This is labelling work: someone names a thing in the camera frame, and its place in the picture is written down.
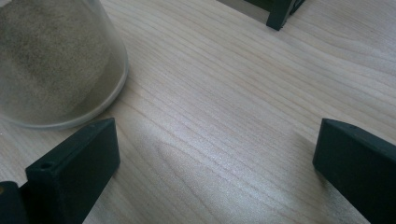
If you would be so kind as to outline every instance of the wooden table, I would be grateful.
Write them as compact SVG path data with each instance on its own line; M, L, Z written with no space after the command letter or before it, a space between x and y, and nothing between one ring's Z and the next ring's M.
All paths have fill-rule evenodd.
M103 0L130 75L85 223L365 223L318 175L322 118L396 143L396 2L306 0L280 32L215 0ZM78 128L0 123L0 178Z

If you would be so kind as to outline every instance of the clear plastic container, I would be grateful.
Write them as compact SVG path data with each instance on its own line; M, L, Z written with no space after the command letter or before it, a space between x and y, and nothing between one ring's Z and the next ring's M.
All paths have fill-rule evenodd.
M68 128L101 113L128 73L125 47L98 0L0 5L0 118Z

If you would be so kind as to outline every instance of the screw hole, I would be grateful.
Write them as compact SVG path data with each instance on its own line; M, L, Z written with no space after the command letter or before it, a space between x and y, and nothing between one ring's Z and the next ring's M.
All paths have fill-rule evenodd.
M46 161L43 164L41 164L40 168L43 169L43 170L47 170L47 169L51 168L52 165L53 165L52 162Z

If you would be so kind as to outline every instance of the light wood surface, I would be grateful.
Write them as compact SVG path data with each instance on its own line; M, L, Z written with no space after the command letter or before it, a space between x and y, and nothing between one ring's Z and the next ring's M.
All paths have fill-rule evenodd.
M396 1L306 0L280 32L216 0L103 0L130 75L85 223L366 223L312 165L322 118L396 143ZM78 128L0 123L0 179Z

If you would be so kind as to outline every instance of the black plastic block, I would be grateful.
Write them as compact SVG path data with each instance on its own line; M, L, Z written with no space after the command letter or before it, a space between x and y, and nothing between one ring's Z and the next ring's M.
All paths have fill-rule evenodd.
M313 163L371 223L396 223L396 146L324 119Z
M27 214L18 185L0 182L0 224L28 224Z
M82 223L119 165L114 119L92 123L26 168L26 206L42 206L27 210L40 223Z

